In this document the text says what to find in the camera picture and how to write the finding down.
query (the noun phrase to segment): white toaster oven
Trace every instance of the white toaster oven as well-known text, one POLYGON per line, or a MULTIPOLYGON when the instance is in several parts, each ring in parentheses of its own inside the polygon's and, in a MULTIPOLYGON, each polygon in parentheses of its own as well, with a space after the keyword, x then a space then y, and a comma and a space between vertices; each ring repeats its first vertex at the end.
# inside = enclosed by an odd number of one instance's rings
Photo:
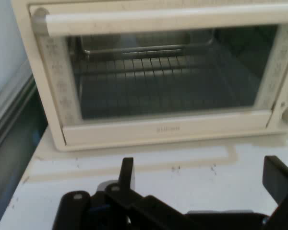
POLYGON ((288 132, 288 0, 13 0, 60 150, 288 132))

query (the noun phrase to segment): wire rack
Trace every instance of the wire rack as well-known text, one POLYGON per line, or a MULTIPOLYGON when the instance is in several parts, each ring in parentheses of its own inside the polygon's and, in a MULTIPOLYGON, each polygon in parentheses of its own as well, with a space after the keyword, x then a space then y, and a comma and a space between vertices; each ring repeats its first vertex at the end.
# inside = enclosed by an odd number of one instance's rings
POLYGON ((83 119, 249 106, 259 87, 220 48, 161 58, 82 59, 73 67, 83 119))

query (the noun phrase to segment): stain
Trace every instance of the stain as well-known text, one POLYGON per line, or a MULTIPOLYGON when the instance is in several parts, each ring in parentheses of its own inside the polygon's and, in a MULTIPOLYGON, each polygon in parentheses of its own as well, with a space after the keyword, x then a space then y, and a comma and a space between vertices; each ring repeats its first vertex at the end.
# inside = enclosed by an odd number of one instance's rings
POLYGON ((210 167, 210 170, 212 171, 212 172, 214 172, 214 174, 215 174, 215 176, 216 176, 216 171, 215 171, 215 169, 213 168, 213 167, 210 167))
POLYGON ((27 183, 27 181, 30 179, 30 177, 26 177, 25 180, 23 181, 23 184, 27 183))
POLYGON ((35 156, 36 159, 40 160, 40 161, 44 161, 45 159, 39 156, 35 156))

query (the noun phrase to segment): oven window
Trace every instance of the oven window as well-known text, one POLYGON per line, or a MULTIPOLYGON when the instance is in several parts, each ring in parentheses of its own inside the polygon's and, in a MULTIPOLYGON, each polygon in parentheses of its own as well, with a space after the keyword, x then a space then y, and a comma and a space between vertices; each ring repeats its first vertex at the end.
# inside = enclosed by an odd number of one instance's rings
POLYGON ((82 118, 253 106, 276 29, 69 37, 82 118))

